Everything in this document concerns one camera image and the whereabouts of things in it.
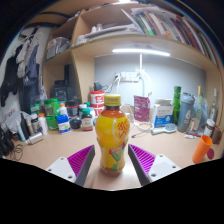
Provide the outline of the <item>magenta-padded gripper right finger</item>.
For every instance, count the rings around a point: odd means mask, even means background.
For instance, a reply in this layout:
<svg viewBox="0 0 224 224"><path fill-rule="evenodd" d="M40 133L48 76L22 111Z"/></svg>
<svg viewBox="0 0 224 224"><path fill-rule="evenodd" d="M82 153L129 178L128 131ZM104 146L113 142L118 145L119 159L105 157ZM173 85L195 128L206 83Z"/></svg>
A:
<svg viewBox="0 0 224 224"><path fill-rule="evenodd" d="M154 155L135 145L128 145L128 155L142 186L180 170L180 167L164 154Z"/></svg>

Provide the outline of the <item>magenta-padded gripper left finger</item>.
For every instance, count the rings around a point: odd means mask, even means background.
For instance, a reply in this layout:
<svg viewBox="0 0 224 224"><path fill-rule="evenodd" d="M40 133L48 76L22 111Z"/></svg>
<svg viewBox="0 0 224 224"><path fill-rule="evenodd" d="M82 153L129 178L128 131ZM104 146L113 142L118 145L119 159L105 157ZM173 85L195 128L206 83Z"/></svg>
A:
<svg viewBox="0 0 224 224"><path fill-rule="evenodd" d="M70 157L60 157L47 171L83 187L95 156L95 146L90 145Z"/></svg>

